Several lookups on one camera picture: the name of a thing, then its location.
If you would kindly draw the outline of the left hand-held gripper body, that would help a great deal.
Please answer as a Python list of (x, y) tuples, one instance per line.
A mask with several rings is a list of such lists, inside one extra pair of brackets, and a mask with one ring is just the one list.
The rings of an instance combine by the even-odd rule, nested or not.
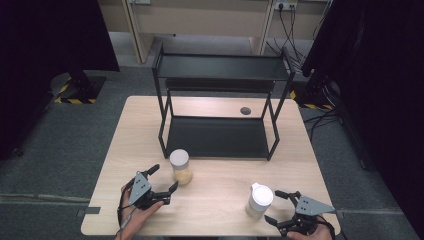
[(134, 180), (132, 181), (128, 203), (141, 210), (147, 210), (157, 202), (163, 202), (165, 205), (169, 205), (171, 193), (154, 192), (152, 190), (152, 185), (148, 181), (149, 175), (152, 175), (151, 171), (136, 173)]

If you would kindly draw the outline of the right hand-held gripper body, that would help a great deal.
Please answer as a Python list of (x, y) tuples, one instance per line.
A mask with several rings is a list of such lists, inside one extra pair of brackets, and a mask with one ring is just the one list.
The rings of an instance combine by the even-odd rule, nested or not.
[(294, 215), (291, 219), (293, 221), (293, 226), (288, 228), (289, 231), (302, 234), (313, 233), (317, 227), (318, 219), (322, 219), (324, 223), (332, 229), (332, 234), (335, 233), (334, 227), (322, 217), (324, 213), (334, 214), (336, 209), (333, 206), (300, 193), (298, 203), (293, 205), (295, 207)]

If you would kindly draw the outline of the glass jar of yellow grains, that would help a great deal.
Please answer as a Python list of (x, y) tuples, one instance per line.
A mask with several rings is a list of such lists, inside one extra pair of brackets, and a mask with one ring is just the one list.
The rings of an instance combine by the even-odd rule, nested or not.
[(193, 177), (193, 173), (189, 166), (189, 154), (183, 149), (174, 150), (169, 157), (173, 168), (174, 179), (180, 185), (188, 184)]

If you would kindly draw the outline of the white-lidded jar with spout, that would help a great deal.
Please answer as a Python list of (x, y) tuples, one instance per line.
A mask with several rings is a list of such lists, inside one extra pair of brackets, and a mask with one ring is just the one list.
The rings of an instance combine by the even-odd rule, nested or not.
[(272, 204), (273, 198), (273, 191), (269, 187), (253, 183), (245, 206), (246, 213), (254, 219), (260, 219)]

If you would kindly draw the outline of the black metal two-tier rack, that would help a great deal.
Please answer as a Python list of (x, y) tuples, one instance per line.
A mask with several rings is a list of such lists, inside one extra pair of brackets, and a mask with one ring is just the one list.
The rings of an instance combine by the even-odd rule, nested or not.
[[(294, 79), (288, 51), (278, 56), (167, 53), (162, 46), (152, 64), (161, 113), (158, 139), (163, 155), (184, 149), (193, 157), (260, 158), (269, 160), (280, 141), (277, 119)], [(283, 82), (277, 105), (275, 85)], [(199, 116), (174, 113), (172, 92), (264, 94), (260, 115)]]

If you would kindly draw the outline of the person's left hand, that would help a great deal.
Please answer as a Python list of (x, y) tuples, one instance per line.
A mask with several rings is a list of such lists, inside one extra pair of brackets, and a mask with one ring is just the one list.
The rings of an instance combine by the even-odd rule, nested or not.
[(119, 232), (133, 234), (134, 236), (142, 229), (147, 219), (157, 212), (163, 205), (163, 202), (157, 202), (147, 210), (140, 210), (133, 205), (129, 205), (129, 196), (131, 189), (123, 185), (121, 187), (121, 198), (120, 198), (120, 219), (119, 225), (125, 223), (125, 226), (120, 228)]

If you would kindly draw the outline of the person's right hand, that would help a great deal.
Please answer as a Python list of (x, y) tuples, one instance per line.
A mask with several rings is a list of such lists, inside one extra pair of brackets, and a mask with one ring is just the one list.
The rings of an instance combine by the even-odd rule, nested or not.
[(287, 237), (290, 240), (334, 240), (332, 229), (322, 219), (318, 219), (317, 227), (312, 234), (304, 235), (299, 232), (289, 231)]

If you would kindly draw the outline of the black curtain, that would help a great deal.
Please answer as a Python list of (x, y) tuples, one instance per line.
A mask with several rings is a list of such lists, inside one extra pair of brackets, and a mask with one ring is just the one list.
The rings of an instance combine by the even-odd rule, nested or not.
[(53, 78), (118, 69), (98, 0), (0, 0), (0, 161), (50, 101)]
[(302, 67), (335, 82), (363, 150), (424, 240), (424, 0), (333, 0)]

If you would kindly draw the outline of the white power strip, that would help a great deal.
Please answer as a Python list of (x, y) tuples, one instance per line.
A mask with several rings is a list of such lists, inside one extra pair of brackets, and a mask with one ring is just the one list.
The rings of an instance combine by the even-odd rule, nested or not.
[(274, 0), (274, 9), (278, 11), (294, 11), (298, 0)]

